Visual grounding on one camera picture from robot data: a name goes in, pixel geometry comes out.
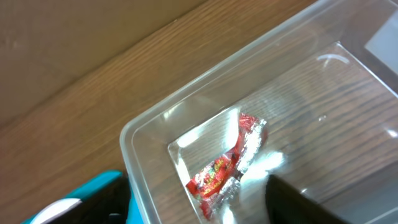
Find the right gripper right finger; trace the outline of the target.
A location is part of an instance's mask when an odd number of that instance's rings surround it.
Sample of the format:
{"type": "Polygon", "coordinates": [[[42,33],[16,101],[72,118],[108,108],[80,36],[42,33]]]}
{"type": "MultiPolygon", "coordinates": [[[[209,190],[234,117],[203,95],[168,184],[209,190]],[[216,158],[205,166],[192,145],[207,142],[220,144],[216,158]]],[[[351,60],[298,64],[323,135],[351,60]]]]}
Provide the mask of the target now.
{"type": "Polygon", "coordinates": [[[267,180],[265,205],[270,224],[346,224],[274,174],[267,180]]]}

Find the red snack wrapper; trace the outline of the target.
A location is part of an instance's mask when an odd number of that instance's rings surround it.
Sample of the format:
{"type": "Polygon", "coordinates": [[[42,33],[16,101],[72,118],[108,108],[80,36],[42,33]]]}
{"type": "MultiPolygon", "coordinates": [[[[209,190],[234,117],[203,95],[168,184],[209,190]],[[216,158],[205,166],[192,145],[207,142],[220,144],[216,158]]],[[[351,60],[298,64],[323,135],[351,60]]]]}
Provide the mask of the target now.
{"type": "Polygon", "coordinates": [[[236,145],[202,168],[185,185],[208,221],[238,194],[241,178],[267,141],[267,125],[264,119],[240,114],[236,145]]]}

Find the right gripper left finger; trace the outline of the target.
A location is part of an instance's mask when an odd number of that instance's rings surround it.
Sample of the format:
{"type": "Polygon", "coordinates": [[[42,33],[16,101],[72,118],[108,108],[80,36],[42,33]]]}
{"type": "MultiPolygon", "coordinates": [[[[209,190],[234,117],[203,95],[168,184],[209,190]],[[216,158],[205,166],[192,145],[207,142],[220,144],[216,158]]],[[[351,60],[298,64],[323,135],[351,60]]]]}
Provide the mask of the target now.
{"type": "Polygon", "coordinates": [[[49,224],[125,224],[130,199],[129,181],[122,175],[49,224]]]}

